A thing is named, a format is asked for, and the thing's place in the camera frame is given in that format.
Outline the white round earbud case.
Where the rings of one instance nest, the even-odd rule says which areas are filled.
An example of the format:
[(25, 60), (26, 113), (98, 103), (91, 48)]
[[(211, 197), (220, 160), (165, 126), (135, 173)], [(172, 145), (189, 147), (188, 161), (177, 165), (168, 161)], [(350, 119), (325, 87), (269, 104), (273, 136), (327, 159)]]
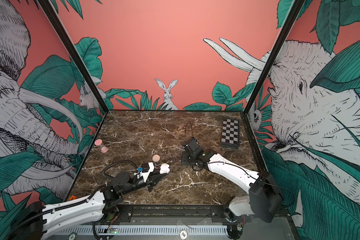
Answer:
[(170, 172), (170, 165), (167, 163), (160, 165), (160, 174), (168, 174)]

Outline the pink earbud charging case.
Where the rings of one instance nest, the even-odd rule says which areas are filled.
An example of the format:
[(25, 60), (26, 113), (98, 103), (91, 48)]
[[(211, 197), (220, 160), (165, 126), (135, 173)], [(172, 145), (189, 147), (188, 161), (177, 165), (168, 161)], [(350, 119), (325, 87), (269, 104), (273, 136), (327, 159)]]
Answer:
[(159, 155), (153, 155), (153, 157), (152, 157), (152, 161), (155, 163), (159, 162), (160, 159), (161, 159), (161, 157)]

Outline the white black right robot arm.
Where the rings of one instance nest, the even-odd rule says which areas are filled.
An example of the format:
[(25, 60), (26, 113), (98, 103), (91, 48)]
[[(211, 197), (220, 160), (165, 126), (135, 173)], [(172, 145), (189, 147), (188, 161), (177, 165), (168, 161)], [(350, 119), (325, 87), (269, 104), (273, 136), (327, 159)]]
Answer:
[(194, 137), (183, 142), (182, 146), (184, 165), (191, 166), (196, 171), (205, 169), (218, 174), (247, 193), (244, 197), (234, 197), (228, 203), (229, 214), (237, 217), (254, 215), (266, 223), (272, 222), (284, 199), (269, 172), (250, 171), (213, 150), (204, 150)]

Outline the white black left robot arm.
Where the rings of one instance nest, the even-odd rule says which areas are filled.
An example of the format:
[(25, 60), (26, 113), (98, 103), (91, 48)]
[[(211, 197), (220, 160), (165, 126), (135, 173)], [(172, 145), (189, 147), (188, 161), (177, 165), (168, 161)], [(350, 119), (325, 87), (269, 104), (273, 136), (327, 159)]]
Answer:
[(110, 183), (98, 186), (89, 196), (72, 201), (43, 205), (35, 202), (11, 223), (7, 240), (45, 240), (53, 234), (88, 222), (97, 222), (106, 215), (120, 216), (117, 205), (123, 195), (141, 188), (153, 189), (170, 172), (169, 168), (138, 172), (131, 177), (128, 172), (118, 172)]

